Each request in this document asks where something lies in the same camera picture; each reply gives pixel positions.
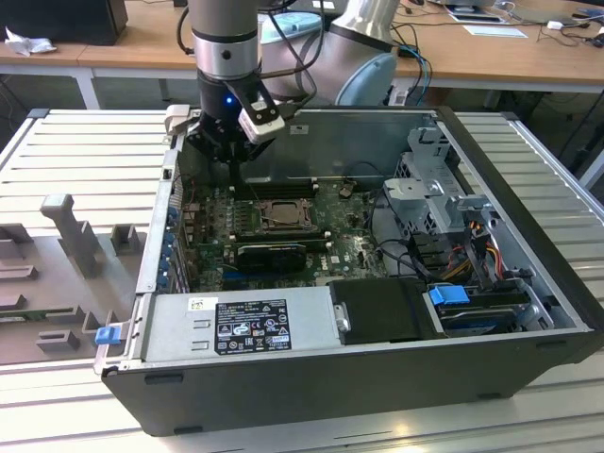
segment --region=aluminum profile table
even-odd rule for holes
[[[159,112],[119,113],[130,117],[130,121],[144,114],[160,115]],[[70,115],[73,122],[99,126],[97,130],[101,131],[104,128],[100,126],[106,124],[103,122],[111,121],[106,115],[118,113],[51,112],[52,115]],[[598,239],[600,231],[604,231],[599,220],[601,207],[521,124],[499,115],[460,116],[550,237],[562,247],[563,253],[568,252],[568,259],[585,281],[592,282],[596,297],[601,297],[597,291],[604,274],[598,264],[601,255],[597,252],[604,243]],[[38,122],[28,121],[11,145],[35,146],[27,141],[37,133],[31,123]],[[116,137],[99,133],[97,139],[117,141]],[[122,146],[111,144],[116,146],[116,152]],[[19,156],[13,154],[14,157],[4,156],[5,168]],[[129,170],[137,173],[136,168]],[[478,190],[475,181],[468,179]],[[136,183],[145,181],[141,178]],[[590,241],[594,251],[590,252],[584,245],[583,237],[559,236],[571,227],[577,231],[575,234],[589,231],[593,235]],[[574,245],[582,244],[575,251]],[[595,452],[602,451],[604,445],[604,355],[596,353],[578,365],[552,369],[509,400],[162,439],[151,438],[141,431],[136,420],[92,372],[90,361],[8,366],[0,369],[0,427],[0,450],[11,453],[80,452],[83,448],[199,453]]]
[[[459,114],[495,168],[592,294],[604,302],[604,209],[519,121]],[[468,183],[481,193],[470,170]]]

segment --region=warning label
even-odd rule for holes
[[[217,354],[292,349],[285,299],[216,304]]]

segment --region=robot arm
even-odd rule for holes
[[[331,104],[377,105],[394,77],[390,25],[398,2],[349,0],[327,33],[320,21],[300,32],[295,18],[302,16],[267,21],[279,30],[273,26],[277,39],[262,47],[261,74],[258,12],[283,2],[189,0],[203,111],[189,142],[210,161],[228,164],[237,184],[239,163],[255,159],[285,126],[283,117],[299,109],[300,104],[278,106],[274,99],[308,99],[316,92]]]
[[[284,127],[260,80],[258,9],[267,0],[189,2],[202,109],[211,118],[239,123],[252,143]]]

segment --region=desk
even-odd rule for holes
[[[176,22],[182,8],[171,3],[145,4],[126,1],[126,30],[113,46],[56,43],[57,52],[23,57],[0,45],[0,74],[71,76],[87,109],[100,109],[92,80],[97,77],[136,77],[162,80],[196,79],[195,60],[185,56],[176,44]],[[191,46],[188,21],[184,42]]]
[[[580,4],[562,0],[518,0],[528,8],[572,12]],[[440,24],[453,22],[446,14],[396,16],[398,22]],[[72,76],[76,79],[88,109],[99,102],[92,80],[95,77],[145,77],[158,79],[196,79],[193,57],[185,56],[176,45],[176,22],[180,8],[172,4],[145,4],[127,1],[128,25],[116,45],[86,46],[58,44],[54,54],[25,58],[0,46],[0,73]],[[426,4],[424,10],[442,11]],[[564,47],[553,40],[536,42],[538,26],[520,26],[528,39],[472,36],[460,25],[417,25],[422,52],[432,63],[431,86],[518,90],[537,92],[600,92],[604,86],[604,50],[581,44]],[[580,30],[594,36],[599,25]],[[404,37],[411,39],[409,29]],[[183,37],[191,45],[188,21]],[[406,90],[417,77],[417,63],[402,59],[396,69],[397,91]]]
[[[572,13],[581,4],[561,0],[517,0],[518,7]],[[440,7],[426,3],[424,11],[439,12]],[[454,23],[448,15],[424,14],[414,10],[405,14],[400,8],[397,23],[415,25],[422,54],[432,63],[430,86],[484,90],[516,90],[535,92],[601,92],[604,88],[604,51],[591,45],[565,47],[554,40],[537,42],[539,26],[518,26],[528,38],[495,38],[471,35],[460,25],[429,25]],[[600,24],[588,29],[573,28],[572,32],[593,37]],[[407,42],[413,42],[408,27],[400,29]],[[562,39],[559,31],[544,31]],[[396,86],[407,89],[417,78],[414,59],[400,59],[396,68]]]

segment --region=metal slat surface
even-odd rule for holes
[[[70,125],[48,125],[42,123],[38,126],[39,134],[61,134],[61,135],[85,135],[85,134],[165,134],[166,129],[163,124],[80,124]]]
[[[526,143],[485,143],[480,147],[485,153],[534,153]]]
[[[0,181],[121,181],[132,179],[159,179],[157,168],[96,168],[64,169],[49,172],[45,169],[9,170],[0,174]]]
[[[543,162],[544,160],[535,153],[489,153],[491,162],[497,163],[524,163]]]
[[[78,113],[68,111],[58,115]],[[83,114],[108,115],[106,110]],[[493,114],[464,114],[461,120],[476,125],[507,124]],[[532,181],[524,175],[506,178],[509,182],[520,181],[516,190],[530,191],[549,184],[547,187],[563,191],[557,176],[545,176],[548,175],[531,176]],[[131,185],[126,190],[149,182],[128,181]],[[30,191],[38,190],[30,186],[32,183],[14,183],[14,187],[18,184],[26,185]],[[94,182],[45,184],[76,184],[80,191],[88,193]],[[0,191],[10,185],[0,184]],[[601,225],[589,212],[558,217],[541,213],[536,217],[557,225]],[[604,260],[575,261],[572,265],[585,279],[594,278],[597,282],[604,275]],[[594,290],[600,289],[597,283]],[[141,431],[134,418],[100,385],[90,364],[46,372],[34,372],[32,368],[12,375],[3,375],[0,370],[0,451],[593,453],[601,452],[604,445],[602,395],[604,353],[596,353],[580,364],[547,371],[511,399],[158,439]]]
[[[0,197],[0,212],[37,212],[45,196]],[[74,210],[139,210],[153,208],[155,194],[124,196],[114,195],[74,195]]]
[[[164,114],[150,115],[57,115],[42,119],[43,125],[162,125]]]
[[[96,233],[117,224],[143,231],[170,147],[163,143],[163,119],[158,110],[51,110],[0,172],[0,224],[56,235],[40,206],[50,193],[70,193],[75,218]]]
[[[39,144],[25,146],[19,156],[163,156],[163,144]]]
[[[11,162],[11,168],[113,168],[113,167],[154,167],[163,163],[163,156],[70,156],[70,157],[18,157]]]
[[[488,127],[496,133],[485,134]],[[503,175],[514,192],[530,211],[535,220],[562,255],[571,262],[578,274],[598,300],[604,300],[604,272],[599,264],[604,262],[604,227],[593,210],[583,202],[569,184],[545,162],[540,149],[523,138],[508,123],[509,133],[502,133],[504,126],[469,126],[468,130],[485,153]],[[515,143],[509,152],[502,147],[510,147],[511,136],[518,137],[522,143]],[[477,180],[465,165],[460,171],[475,193],[482,193]]]
[[[483,143],[524,143],[518,134],[472,134],[478,144]]]
[[[535,220],[543,228],[598,227],[602,223],[589,212],[553,214],[537,212]]]
[[[604,228],[591,226],[587,228],[554,228],[545,229],[545,234],[554,244],[561,243],[604,243]]]
[[[47,195],[49,193],[85,194],[129,194],[156,193],[156,179],[120,181],[119,184],[100,181],[60,181],[60,182],[11,182],[0,184],[0,196]]]
[[[164,134],[34,135],[30,144],[160,144]]]
[[[526,199],[524,205],[530,212],[585,212],[589,208],[577,198],[558,198],[558,199]]]

